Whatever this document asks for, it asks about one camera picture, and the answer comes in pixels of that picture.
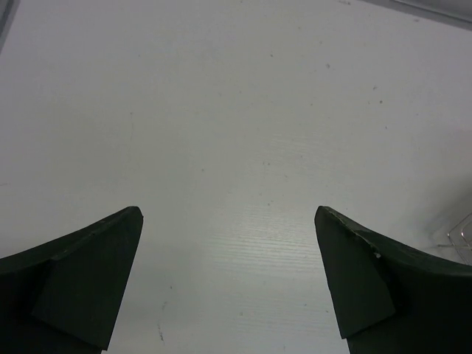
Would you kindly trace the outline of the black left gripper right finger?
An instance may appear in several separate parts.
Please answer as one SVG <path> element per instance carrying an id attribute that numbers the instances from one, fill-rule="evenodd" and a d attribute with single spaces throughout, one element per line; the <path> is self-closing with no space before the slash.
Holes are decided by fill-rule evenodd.
<path id="1" fill-rule="evenodd" d="M 351 353 L 470 353 L 471 267 L 374 232 L 328 206 L 314 225 Z"/>

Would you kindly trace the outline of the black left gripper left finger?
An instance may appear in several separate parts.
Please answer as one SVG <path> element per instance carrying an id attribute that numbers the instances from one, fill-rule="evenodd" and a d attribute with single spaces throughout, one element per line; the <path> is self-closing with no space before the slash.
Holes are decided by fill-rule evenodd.
<path id="1" fill-rule="evenodd" d="M 128 206 L 1 259 L 2 353 L 108 349 L 144 218 Z"/>

